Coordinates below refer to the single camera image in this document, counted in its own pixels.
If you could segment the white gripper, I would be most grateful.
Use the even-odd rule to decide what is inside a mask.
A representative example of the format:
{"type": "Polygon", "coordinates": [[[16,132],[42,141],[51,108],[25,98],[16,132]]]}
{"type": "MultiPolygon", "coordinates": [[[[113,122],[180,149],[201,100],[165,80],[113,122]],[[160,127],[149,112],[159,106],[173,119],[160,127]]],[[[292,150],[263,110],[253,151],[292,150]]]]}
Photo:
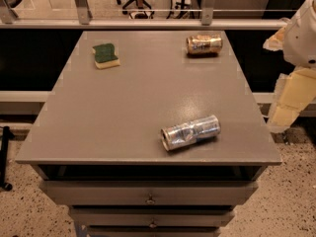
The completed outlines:
{"type": "Polygon", "coordinates": [[[270,132],[284,132],[316,98],[315,0],[305,0],[287,26],[265,40],[263,48],[283,50],[285,61],[302,66],[276,80],[267,126],[270,132]]]}

